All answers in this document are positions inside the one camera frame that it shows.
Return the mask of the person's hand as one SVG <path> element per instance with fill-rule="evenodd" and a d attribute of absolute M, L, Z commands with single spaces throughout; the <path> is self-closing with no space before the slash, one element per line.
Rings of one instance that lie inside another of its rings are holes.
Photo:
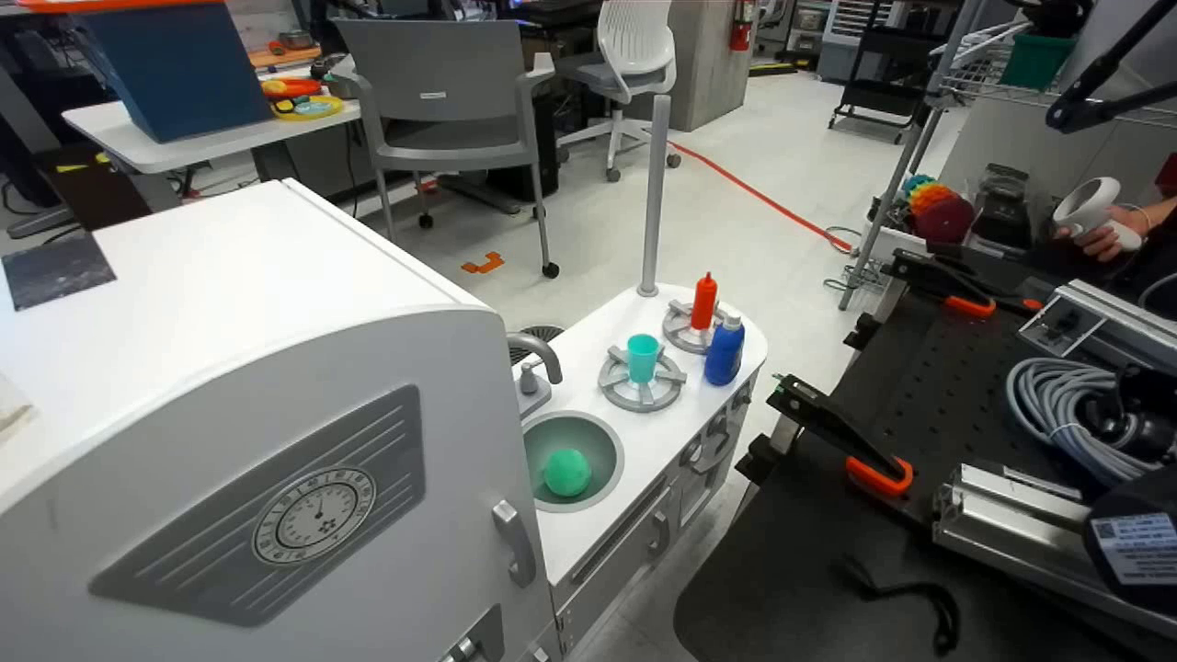
<path fill-rule="evenodd" d="M 1146 230 L 1157 223 L 1150 209 L 1109 209 L 1109 220 L 1079 235 L 1079 246 L 1095 261 L 1113 261 L 1142 246 Z"/>

